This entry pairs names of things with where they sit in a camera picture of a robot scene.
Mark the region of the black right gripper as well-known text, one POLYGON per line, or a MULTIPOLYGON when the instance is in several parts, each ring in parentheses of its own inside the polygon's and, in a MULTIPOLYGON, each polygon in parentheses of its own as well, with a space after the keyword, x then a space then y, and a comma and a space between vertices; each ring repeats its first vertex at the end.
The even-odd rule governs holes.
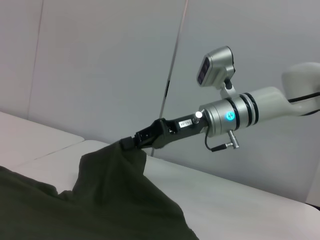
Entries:
POLYGON ((121 139, 121 149, 129 151, 133 149, 161 149, 169 143, 192 137, 201 133, 203 128, 208 126, 208 121, 203 115, 199 120, 194 121, 196 114, 186 115, 180 118, 160 120, 160 135, 151 125, 135 133, 134 137, 121 139))

